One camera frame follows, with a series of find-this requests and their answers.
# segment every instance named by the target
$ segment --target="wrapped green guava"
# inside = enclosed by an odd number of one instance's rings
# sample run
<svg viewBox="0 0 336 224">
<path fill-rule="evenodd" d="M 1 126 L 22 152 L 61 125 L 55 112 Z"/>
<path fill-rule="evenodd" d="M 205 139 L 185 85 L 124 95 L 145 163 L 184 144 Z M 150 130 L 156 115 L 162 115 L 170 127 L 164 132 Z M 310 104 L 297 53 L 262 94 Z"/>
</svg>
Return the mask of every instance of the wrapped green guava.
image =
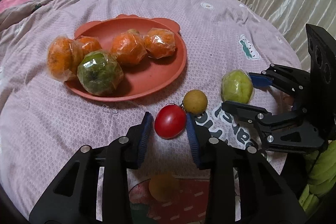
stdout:
<svg viewBox="0 0 336 224">
<path fill-rule="evenodd" d="M 221 94 L 223 101 L 247 104 L 253 93 L 250 77 L 242 70 L 233 70 L 222 78 Z"/>
<path fill-rule="evenodd" d="M 104 96 L 116 90 L 124 72 L 110 53 L 99 50 L 84 57 L 78 66 L 77 77 L 87 92 Z"/>
</svg>

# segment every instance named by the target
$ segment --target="plastic wrap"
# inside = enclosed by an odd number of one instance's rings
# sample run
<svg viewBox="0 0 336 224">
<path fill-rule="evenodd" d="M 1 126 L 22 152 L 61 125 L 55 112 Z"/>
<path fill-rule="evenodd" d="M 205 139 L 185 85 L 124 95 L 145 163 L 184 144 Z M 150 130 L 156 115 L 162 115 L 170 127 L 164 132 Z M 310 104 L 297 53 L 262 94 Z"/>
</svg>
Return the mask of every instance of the plastic wrap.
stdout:
<svg viewBox="0 0 336 224">
<path fill-rule="evenodd" d="M 77 76 L 83 88 L 93 95 L 112 94 L 124 79 L 116 59 L 103 50 L 87 54 L 78 66 Z"/>
<path fill-rule="evenodd" d="M 66 36 L 58 36 L 50 44 L 47 56 L 48 72 L 54 79 L 65 82 L 75 78 L 83 60 L 82 45 Z"/>
<path fill-rule="evenodd" d="M 82 50 L 84 56 L 91 52 L 101 50 L 101 45 L 95 37 L 80 36 L 77 41 L 83 44 Z"/>
<path fill-rule="evenodd" d="M 253 95 L 250 76 L 242 70 L 233 70 L 222 78 L 221 95 L 223 101 L 247 104 Z"/>
<path fill-rule="evenodd" d="M 142 36 L 134 29 L 115 37 L 112 41 L 111 54 L 120 65 L 137 65 L 147 54 Z"/>
<path fill-rule="evenodd" d="M 144 42 L 146 50 L 155 59 L 172 56 L 176 49 L 174 33 L 165 29 L 150 29 Z"/>
</svg>

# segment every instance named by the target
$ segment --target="orange plate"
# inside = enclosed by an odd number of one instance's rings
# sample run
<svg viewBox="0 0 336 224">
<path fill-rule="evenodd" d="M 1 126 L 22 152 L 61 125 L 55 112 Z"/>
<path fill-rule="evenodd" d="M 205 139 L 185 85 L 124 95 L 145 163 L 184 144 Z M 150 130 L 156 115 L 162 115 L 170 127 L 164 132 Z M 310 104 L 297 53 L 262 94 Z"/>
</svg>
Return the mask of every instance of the orange plate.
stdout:
<svg viewBox="0 0 336 224">
<path fill-rule="evenodd" d="M 96 101 L 120 102 L 144 97 L 163 89 L 172 83 L 185 67 L 187 50 L 181 36 L 180 26 L 166 18 L 141 18 L 136 15 L 119 15 L 106 21 L 91 21 L 75 31 L 75 38 L 80 35 L 98 37 L 101 47 L 110 50 L 112 39 L 128 29 L 136 29 L 145 35 L 151 28 L 171 30 L 175 34 L 176 52 L 171 57 L 152 59 L 145 57 L 139 65 L 131 68 L 123 67 L 124 80 L 118 85 L 110 97 L 100 97 L 88 93 L 78 80 L 67 81 L 65 84 L 74 93 Z"/>
</svg>

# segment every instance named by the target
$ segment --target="red tomato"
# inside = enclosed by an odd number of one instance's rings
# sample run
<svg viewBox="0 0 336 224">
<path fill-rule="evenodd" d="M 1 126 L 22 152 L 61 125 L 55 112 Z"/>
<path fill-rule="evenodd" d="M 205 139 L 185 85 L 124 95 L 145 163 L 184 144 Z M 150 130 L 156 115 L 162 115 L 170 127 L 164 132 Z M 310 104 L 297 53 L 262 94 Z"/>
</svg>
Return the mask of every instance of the red tomato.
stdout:
<svg viewBox="0 0 336 224">
<path fill-rule="evenodd" d="M 163 107 L 154 122 L 156 134 L 164 139 L 175 138 L 185 128 L 187 115 L 178 105 Z"/>
</svg>

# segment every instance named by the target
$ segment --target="orange wrapped in plastic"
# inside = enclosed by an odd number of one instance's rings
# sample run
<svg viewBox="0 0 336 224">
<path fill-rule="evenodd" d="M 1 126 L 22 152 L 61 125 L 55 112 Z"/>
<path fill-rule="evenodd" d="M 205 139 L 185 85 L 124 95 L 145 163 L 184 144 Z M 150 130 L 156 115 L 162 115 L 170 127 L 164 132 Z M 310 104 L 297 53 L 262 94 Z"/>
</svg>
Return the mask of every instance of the orange wrapped in plastic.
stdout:
<svg viewBox="0 0 336 224">
<path fill-rule="evenodd" d="M 139 32 L 130 29 L 113 39 L 111 54 L 115 56 L 120 65 L 133 66 L 140 63 L 147 51 Z"/>
<path fill-rule="evenodd" d="M 82 45 L 79 42 L 68 37 L 56 37 L 48 49 L 48 71 L 54 79 L 61 82 L 75 78 L 83 57 Z"/>
<path fill-rule="evenodd" d="M 144 42 L 146 50 L 155 59 L 172 56 L 176 49 L 174 33 L 165 29 L 150 29 Z"/>
<path fill-rule="evenodd" d="M 95 37 L 80 36 L 79 39 L 77 39 L 77 41 L 84 44 L 82 46 L 84 56 L 91 53 L 91 52 L 101 50 L 101 45 L 100 45 L 98 39 L 95 38 Z"/>
</svg>

